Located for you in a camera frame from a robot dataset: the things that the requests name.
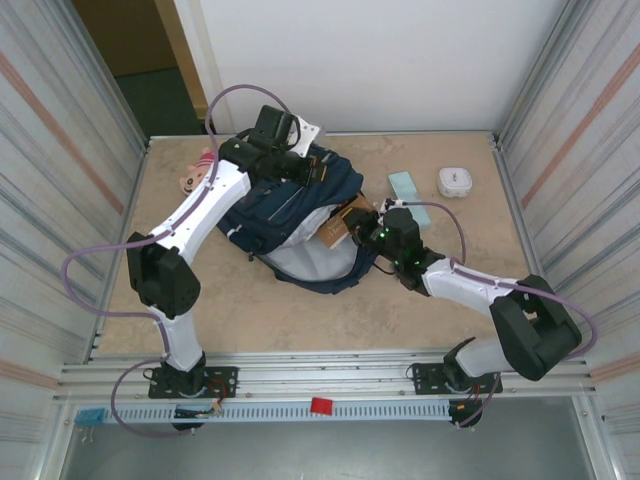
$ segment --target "navy blue backpack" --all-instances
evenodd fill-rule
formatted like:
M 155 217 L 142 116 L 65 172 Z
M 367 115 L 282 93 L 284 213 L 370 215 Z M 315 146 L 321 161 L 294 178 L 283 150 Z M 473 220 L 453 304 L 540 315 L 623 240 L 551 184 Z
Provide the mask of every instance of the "navy blue backpack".
M 325 179 L 309 187 L 261 180 L 218 222 L 229 240 L 258 257 L 278 280 L 318 293 L 338 293 L 358 283 L 376 254 L 346 238 L 327 248 L 315 231 L 337 206 L 355 199 L 363 177 L 336 152 L 312 145 L 309 155 L 327 166 Z

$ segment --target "blue clip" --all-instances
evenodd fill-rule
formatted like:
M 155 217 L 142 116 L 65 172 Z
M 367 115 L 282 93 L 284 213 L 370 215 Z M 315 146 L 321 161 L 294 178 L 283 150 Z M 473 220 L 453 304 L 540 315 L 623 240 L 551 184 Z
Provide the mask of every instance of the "blue clip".
M 97 427 L 104 423 L 104 408 L 89 408 L 87 410 L 80 410 L 76 415 L 75 423 L 78 427 Z

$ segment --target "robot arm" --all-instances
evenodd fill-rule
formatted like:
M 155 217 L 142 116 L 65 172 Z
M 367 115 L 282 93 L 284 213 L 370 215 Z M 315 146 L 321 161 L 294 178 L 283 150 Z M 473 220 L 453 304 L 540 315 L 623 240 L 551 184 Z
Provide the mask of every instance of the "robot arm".
M 344 221 L 357 243 L 393 262 L 406 288 L 460 303 L 493 321 L 497 339 L 471 338 L 445 355 L 444 375 L 454 390 L 464 391 L 495 372 L 515 371 L 539 380 L 580 345 L 580 331 L 561 305 L 505 287 L 553 293 L 541 277 L 530 275 L 519 281 L 455 265 L 423 246 L 418 224 L 405 208 L 393 208 L 382 216 L 353 209 Z
M 295 133 L 290 133 L 293 124 Z M 162 236 L 157 242 L 127 250 L 129 280 L 141 302 L 164 326 L 171 355 L 163 365 L 178 391 L 197 393 L 202 386 L 204 354 L 198 343 L 193 306 L 200 282 L 191 270 L 200 245 L 227 211 L 261 179 L 289 179 L 303 186 L 324 179 L 326 166 L 307 157 L 321 132 L 299 117 L 264 106 L 248 141 L 232 138 L 220 147 L 213 176 L 200 184 L 148 236 L 135 232 L 129 242 Z

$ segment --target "orange stripe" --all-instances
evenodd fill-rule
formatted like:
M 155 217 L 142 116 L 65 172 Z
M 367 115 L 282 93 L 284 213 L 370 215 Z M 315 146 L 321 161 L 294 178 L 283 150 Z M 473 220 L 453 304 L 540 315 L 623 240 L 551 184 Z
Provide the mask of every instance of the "orange stripe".
M 591 378 L 595 383 L 602 383 L 636 371 L 640 371 L 640 353 L 594 369 L 591 372 Z
M 100 175 L 91 168 L 89 161 L 84 157 L 80 149 L 75 143 L 73 143 L 69 135 L 67 135 L 56 119 L 53 118 L 53 115 L 51 115 L 42 102 L 38 100 L 38 97 L 33 93 L 33 90 L 29 88 L 24 79 L 2 52 L 0 52 L 0 70 L 9 83 L 11 83 L 13 88 L 15 88 L 24 101 L 27 102 L 36 115 L 38 115 L 42 123 L 49 129 L 56 140 L 58 140 L 58 143 L 60 143 L 60 145 L 69 152 L 71 158 L 78 163 L 82 171 L 89 177 L 100 193 L 105 196 L 111 206 L 118 213 L 122 213 L 124 211 L 124 206 L 120 203 L 118 197 L 116 197 L 116 195 L 109 189 L 104 180 L 100 178 Z
M 536 182 L 531 187 L 531 190 L 524 196 L 522 199 L 522 206 L 527 208 L 529 203 L 533 197 L 538 193 L 540 187 L 547 181 L 547 179 L 551 176 L 553 171 L 560 165 L 560 162 L 564 160 L 567 154 L 571 151 L 571 149 L 578 142 L 582 134 L 585 130 L 591 125 L 593 120 L 598 116 L 600 112 L 608 105 L 611 99 L 618 93 L 618 90 L 625 84 L 627 79 L 634 72 L 636 67 L 640 64 L 640 43 L 636 46 L 636 48 L 631 52 L 629 58 L 625 60 L 622 66 L 618 69 L 615 75 L 611 78 L 607 86 L 604 88 L 600 96 L 596 99 L 591 110 L 587 113 L 587 115 L 582 119 L 582 121 L 578 124 L 575 130 L 569 135 L 569 138 L 565 140 L 558 150 L 558 153 L 555 154 L 553 159 L 547 167 L 544 169 L 540 177 L 536 180 Z
M 57 379 L 5 360 L 0 360 L 0 377 L 8 378 L 16 382 L 27 383 L 35 387 L 48 388 L 49 390 L 58 388 Z

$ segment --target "backpack zipper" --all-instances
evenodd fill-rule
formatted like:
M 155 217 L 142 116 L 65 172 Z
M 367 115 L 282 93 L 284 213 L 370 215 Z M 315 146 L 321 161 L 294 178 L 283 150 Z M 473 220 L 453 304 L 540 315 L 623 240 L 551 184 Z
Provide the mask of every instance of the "backpack zipper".
M 275 217 L 278 213 L 280 213 L 280 211 L 284 207 L 286 207 L 289 204 L 289 202 L 291 202 L 300 193 L 301 190 L 302 190 L 302 187 L 299 187 L 298 190 L 296 190 L 295 193 L 293 195 L 291 195 L 286 202 L 284 202 L 282 205 L 280 205 L 280 207 L 275 212 L 273 212 L 269 216 L 269 218 L 267 218 L 267 221 L 271 221 L 273 219 L 273 217 Z

